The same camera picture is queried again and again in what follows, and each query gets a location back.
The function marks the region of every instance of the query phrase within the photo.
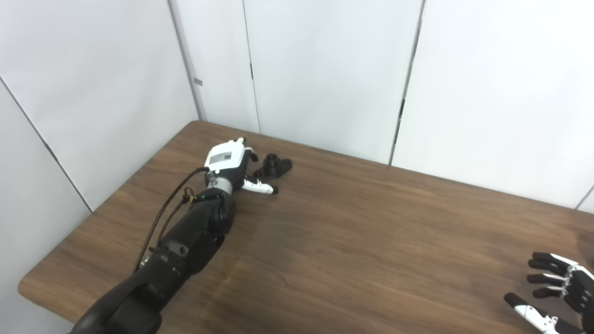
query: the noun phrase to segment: black fingertip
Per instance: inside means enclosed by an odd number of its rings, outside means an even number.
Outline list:
[[[528,303],[525,300],[523,300],[520,296],[516,295],[513,292],[509,292],[505,296],[503,296],[503,300],[505,300],[505,302],[509,304],[511,307],[516,307],[518,305],[528,305]]]
[[[534,253],[532,253],[532,258],[535,260],[553,260],[553,256],[551,256],[551,253],[545,253],[542,251],[536,251]]]

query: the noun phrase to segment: wood grain surface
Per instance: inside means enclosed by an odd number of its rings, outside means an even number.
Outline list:
[[[526,262],[550,251],[587,263],[594,215],[200,121],[27,274],[21,294],[75,322],[130,275],[177,184],[239,136],[293,170],[272,182],[278,195],[233,195],[231,233],[159,333],[537,333],[503,301],[509,291],[576,322],[561,301],[531,298]]]

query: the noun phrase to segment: wire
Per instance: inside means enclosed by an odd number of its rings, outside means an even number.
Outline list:
[[[194,175],[196,175],[200,172],[208,172],[208,171],[209,171],[208,167],[197,168],[196,170],[194,170],[193,172],[188,174],[188,176],[171,193],[169,198],[167,198],[167,200],[165,201],[165,203],[163,204],[163,206],[157,213],[157,216],[154,219],[153,225],[150,227],[150,230],[148,231],[147,237],[144,240],[144,244],[143,244],[142,248],[140,249],[140,254],[138,255],[138,258],[136,259],[136,262],[134,263],[134,269],[132,270],[132,273],[135,273],[138,270],[138,267],[140,266],[140,262],[143,260],[144,252],[146,252],[147,246],[149,245],[150,238],[153,236],[154,229],[157,227],[157,224],[159,223],[159,219],[161,219],[163,212],[165,212],[165,209],[167,209],[167,205],[169,205],[171,200],[175,197],[175,194],[177,194],[178,191],[184,186],[184,184],[186,184],[186,182],[188,182],[188,180],[191,179]]]
[[[173,209],[173,211],[171,211],[171,214],[169,215],[169,217],[167,217],[167,220],[165,221],[165,223],[163,224],[163,227],[161,227],[161,231],[159,232],[159,236],[157,237],[157,249],[159,249],[159,247],[161,246],[161,239],[163,238],[163,233],[165,233],[165,229],[167,228],[167,225],[169,225],[169,222],[171,221],[171,219],[173,218],[173,216],[175,215],[175,213],[179,210],[180,207],[182,207],[182,205],[184,205],[186,202],[181,200],[179,201],[178,205],[175,206],[175,208]]]

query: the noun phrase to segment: black plastic object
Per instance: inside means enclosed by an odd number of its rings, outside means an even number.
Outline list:
[[[293,162],[291,159],[281,159],[278,155],[270,153],[264,159],[264,167],[255,171],[254,177],[262,182],[268,182],[280,178],[292,168]]]

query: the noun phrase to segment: robotic hand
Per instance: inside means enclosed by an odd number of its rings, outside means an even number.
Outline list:
[[[548,284],[533,291],[535,298],[562,298],[574,311],[582,316],[582,328],[550,316],[546,311],[529,305],[518,295],[510,292],[505,301],[524,319],[544,334],[594,334],[594,276],[577,262],[551,254],[532,254],[528,265],[550,273],[528,275],[532,284]]]
[[[204,167],[180,184],[157,214],[130,277],[101,296],[74,325],[71,334],[155,334],[161,310],[192,276],[202,271],[223,244],[235,217],[234,191],[245,189],[276,194],[278,188],[246,175],[249,160],[258,156],[245,139],[213,147]],[[165,207],[181,187],[198,172],[206,172],[206,189],[186,193],[165,222],[150,255],[144,250]],[[188,212],[163,235],[173,214],[185,203]]]

